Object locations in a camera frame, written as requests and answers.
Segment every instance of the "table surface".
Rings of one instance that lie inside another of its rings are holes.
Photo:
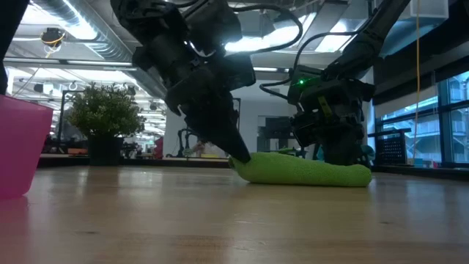
[[[229,169],[37,170],[0,201],[0,263],[469,263],[469,185],[247,184]]]

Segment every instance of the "red object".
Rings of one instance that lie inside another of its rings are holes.
[[[0,198],[29,191],[53,110],[0,95]]]
[[[163,138],[159,138],[155,140],[155,158],[162,159],[163,158]]]

